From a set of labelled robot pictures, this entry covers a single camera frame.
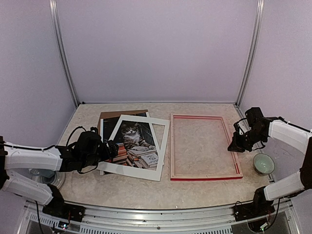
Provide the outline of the brown backing board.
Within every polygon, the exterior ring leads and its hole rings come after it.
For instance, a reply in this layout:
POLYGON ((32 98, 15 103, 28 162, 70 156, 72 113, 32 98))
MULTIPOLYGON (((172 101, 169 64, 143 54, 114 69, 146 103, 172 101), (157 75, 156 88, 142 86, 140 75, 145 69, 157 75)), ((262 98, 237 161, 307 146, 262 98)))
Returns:
POLYGON ((120 117, 121 115, 136 115, 136 114, 144 114, 147 113, 148 110, 130 110, 130 111, 114 111, 114 112, 101 112, 97 124, 98 130, 100 130, 100 121, 102 119, 107 119, 107 118, 113 118, 113 117, 120 117))

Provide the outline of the red wooden picture frame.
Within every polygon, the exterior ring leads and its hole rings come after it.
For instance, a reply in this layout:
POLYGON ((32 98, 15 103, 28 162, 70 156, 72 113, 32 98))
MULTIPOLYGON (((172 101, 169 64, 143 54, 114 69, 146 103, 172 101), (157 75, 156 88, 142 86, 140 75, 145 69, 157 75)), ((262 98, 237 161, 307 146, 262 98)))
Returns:
POLYGON ((242 179, 238 155, 222 116, 171 115, 170 180, 242 179))

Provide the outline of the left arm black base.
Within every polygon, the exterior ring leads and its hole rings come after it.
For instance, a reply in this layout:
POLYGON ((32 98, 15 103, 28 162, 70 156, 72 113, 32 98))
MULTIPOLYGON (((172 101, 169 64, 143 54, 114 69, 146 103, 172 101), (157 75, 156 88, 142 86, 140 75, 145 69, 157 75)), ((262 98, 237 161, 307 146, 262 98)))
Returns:
POLYGON ((44 214, 66 219, 68 221, 82 222, 85 214, 85 207, 69 203, 63 203, 61 206, 58 207, 52 207, 48 205, 44 206, 42 208, 42 212, 44 214))

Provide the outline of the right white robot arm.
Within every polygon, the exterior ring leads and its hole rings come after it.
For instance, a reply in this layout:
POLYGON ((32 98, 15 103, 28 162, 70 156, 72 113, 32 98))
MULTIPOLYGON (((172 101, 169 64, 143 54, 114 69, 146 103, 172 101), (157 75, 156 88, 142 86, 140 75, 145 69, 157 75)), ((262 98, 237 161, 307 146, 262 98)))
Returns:
POLYGON ((273 157, 277 169, 274 183, 255 191, 249 211, 260 216, 276 199, 294 197, 312 188, 312 132, 282 117, 265 117, 259 107, 245 112, 245 117, 234 123, 228 151, 243 153, 264 148, 273 157))

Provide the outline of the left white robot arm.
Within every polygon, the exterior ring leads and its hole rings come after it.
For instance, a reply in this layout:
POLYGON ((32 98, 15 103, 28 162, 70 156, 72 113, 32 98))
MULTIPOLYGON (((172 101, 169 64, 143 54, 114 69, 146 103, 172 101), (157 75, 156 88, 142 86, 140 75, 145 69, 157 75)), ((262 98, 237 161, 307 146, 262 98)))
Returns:
POLYGON ((118 155, 118 145, 102 139, 96 127, 84 129, 78 139, 64 146, 46 148, 16 145, 0 140, 0 188, 49 207, 55 215, 68 213, 68 205, 55 185, 42 184, 19 174, 17 169, 48 170, 51 172, 83 173, 89 166, 118 155))

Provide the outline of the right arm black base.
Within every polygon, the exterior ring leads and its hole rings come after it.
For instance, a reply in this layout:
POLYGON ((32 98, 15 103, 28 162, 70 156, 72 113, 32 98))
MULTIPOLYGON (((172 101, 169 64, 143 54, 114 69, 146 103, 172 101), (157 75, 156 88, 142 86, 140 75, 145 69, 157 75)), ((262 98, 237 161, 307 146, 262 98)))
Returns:
POLYGON ((236 222, 247 219, 253 219, 256 217, 272 214, 274 212, 275 208, 272 204, 269 205, 266 204, 264 206, 256 207, 252 202, 245 204, 237 202, 233 206, 233 213, 236 222))

